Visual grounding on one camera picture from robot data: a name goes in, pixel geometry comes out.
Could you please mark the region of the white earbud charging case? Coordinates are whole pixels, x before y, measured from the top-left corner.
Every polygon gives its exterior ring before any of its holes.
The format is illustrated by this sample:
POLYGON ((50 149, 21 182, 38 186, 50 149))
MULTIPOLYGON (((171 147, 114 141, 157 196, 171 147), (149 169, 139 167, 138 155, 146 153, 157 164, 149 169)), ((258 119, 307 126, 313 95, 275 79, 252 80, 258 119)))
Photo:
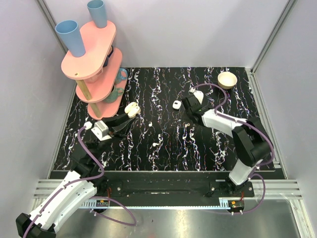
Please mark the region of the white earbud charging case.
POLYGON ((179 109, 181 108, 181 105, 182 105, 181 101, 175 100, 175 101, 173 102, 173 104, 172 104, 172 107, 173 107, 173 109, 175 109, 175 110, 179 110, 179 109))

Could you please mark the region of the beige earbud charging case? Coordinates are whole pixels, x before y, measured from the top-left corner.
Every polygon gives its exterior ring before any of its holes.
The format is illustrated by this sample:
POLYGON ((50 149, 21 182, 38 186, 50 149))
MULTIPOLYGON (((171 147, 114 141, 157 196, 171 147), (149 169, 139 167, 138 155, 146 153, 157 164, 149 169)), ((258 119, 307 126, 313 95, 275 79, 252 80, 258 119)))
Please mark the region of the beige earbud charging case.
POLYGON ((140 113, 140 111, 141 108, 136 102, 128 104, 124 109, 124 112, 128 115, 129 118, 135 117, 137 114, 140 113))

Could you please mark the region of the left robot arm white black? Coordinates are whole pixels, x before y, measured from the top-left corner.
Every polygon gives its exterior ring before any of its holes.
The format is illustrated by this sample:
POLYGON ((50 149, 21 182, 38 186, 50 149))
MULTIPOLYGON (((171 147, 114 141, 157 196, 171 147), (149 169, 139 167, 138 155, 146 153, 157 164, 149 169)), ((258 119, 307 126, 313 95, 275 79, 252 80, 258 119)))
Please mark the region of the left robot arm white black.
POLYGON ((79 147, 75 150, 73 167, 57 188, 29 214, 16 218, 21 238, 54 238, 68 218, 85 202, 96 216, 113 200, 105 169, 99 160, 103 149, 116 138, 124 138, 137 113, 123 113, 94 123, 86 122, 77 132, 79 147))

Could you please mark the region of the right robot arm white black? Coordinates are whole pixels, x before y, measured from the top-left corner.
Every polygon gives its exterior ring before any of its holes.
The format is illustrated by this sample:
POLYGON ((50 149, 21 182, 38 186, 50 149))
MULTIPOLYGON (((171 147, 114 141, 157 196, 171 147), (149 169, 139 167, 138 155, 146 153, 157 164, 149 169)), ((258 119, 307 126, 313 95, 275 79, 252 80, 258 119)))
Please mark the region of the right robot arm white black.
POLYGON ((266 159, 274 158, 273 144, 261 120, 240 119, 202 106, 194 94, 183 98, 182 104, 194 123, 216 129, 233 138, 237 162, 222 187, 229 196, 237 196, 257 167, 265 163, 266 159))

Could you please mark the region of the black marbled table mat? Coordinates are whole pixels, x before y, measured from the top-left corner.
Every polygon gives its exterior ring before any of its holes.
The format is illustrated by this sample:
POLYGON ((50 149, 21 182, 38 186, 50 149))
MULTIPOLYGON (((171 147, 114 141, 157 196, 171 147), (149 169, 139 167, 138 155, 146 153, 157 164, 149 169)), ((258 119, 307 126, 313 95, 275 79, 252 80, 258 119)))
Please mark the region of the black marbled table mat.
POLYGON ((183 108, 172 104, 188 95, 192 86, 204 92, 204 104, 214 108, 223 93, 216 84, 224 67, 129 68, 119 111, 137 102, 141 114, 125 139, 114 139, 102 153, 109 171, 225 171, 236 162, 231 137, 193 124, 183 108))

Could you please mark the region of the teal mug on shelf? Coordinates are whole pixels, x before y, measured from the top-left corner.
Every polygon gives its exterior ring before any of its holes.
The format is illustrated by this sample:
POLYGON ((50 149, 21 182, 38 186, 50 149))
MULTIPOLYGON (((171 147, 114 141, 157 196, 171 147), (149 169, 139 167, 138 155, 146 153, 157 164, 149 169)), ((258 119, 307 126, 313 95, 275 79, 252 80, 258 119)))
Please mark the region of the teal mug on shelf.
POLYGON ((115 102, 119 96, 122 96, 124 93, 124 89, 123 88, 118 88, 113 86, 112 91, 110 92, 110 94, 103 100, 103 102, 105 103, 113 103, 115 102))

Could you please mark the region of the beige wooden bowl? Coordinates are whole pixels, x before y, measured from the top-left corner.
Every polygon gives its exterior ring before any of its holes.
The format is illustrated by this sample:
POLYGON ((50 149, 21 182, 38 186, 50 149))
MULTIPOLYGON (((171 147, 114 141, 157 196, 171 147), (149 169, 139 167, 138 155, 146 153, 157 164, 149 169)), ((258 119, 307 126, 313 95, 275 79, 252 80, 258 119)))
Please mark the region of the beige wooden bowl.
POLYGON ((231 72, 222 72, 217 77, 218 85, 222 89, 231 89, 237 84, 237 77, 231 72))

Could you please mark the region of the blue mug on shelf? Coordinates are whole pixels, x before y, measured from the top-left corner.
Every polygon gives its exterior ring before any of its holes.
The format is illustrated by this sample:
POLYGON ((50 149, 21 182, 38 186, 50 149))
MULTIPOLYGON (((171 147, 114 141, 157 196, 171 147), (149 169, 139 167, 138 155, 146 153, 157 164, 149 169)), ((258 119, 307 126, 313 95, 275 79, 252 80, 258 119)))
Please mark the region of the blue mug on shelf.
POLYGON ((119 83, 121 83, 122 81, 126 81, 127 80, 127 78, 128 78, 128 72, 127 72, 127 70, 126 69, 124 69, 124 68, 120 68, 119 70, 118 70, 118 73, 117 73, 117 75, 116 75, 116 78, 115 78, 115 84, 119 84, 119 83))

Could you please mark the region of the pink three tier shelf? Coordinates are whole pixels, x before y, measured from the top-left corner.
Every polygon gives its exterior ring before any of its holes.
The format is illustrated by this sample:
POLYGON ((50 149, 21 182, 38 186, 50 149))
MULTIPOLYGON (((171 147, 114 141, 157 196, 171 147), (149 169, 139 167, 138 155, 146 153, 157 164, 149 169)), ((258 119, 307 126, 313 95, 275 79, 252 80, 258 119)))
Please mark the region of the pink three tier shelf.
POLYGON ((104 101, 112 92, 123 58, 121 50, 112 47, 116 26, 108 21, 105 28, 98 28, 90 21, 81 27, 80 33, 86 53, 76 58, 67 52, 61 70, 66 77, 76 81, 76 95, 88 104, 90 117, 112 117, 117 113, 122 99, 119 96, 115 102, 104 101))

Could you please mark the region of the blue cup front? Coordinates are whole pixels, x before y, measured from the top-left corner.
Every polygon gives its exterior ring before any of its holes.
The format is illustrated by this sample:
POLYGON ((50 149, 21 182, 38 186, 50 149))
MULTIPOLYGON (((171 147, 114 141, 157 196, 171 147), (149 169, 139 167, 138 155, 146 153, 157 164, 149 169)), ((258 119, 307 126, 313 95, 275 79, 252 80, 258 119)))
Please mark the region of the blue cup front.
POLYGON ((79 26, 76 21, 62 21, 56 25, 55 31, 74 57, 79 58, 86 53, 79 26))

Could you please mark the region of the blue cup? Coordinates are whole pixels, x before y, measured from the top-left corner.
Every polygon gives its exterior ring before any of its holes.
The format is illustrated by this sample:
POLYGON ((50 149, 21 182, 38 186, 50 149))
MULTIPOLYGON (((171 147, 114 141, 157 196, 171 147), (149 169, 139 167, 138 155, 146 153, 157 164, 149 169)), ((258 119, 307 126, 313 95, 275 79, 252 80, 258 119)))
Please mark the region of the blue cup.
POLYGON ((55 31, 74 57, 79 58, 86 53, 79 26, 76 21, 62 21, 56 25, 55 31))
POLYGON ((107 26, 106 7, 103 0, 91 0, 87 3, 90 16, 98 28, 107 26))

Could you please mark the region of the blue cup rear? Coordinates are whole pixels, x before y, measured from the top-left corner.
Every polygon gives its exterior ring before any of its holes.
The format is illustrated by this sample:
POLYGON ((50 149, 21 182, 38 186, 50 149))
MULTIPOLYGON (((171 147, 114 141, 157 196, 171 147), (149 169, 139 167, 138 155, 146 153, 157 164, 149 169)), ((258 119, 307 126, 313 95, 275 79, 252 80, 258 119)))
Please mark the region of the blue cup rear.
POLYGON ((106 7, 103 0, 91 0, 87 3, 90 16, 98 28, 107 26, 106 7))

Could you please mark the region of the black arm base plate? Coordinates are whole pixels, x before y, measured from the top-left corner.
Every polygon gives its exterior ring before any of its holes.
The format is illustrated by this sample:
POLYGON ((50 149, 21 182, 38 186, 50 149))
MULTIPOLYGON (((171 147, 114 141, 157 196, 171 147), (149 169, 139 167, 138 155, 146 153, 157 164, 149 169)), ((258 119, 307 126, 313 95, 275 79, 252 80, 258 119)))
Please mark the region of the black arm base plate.
POLYGON ((254 198, 251 182, 233 192, 228 172, 107 171, 111 198, 129 209, 181 208, 220 205, 220 199, 254 198))

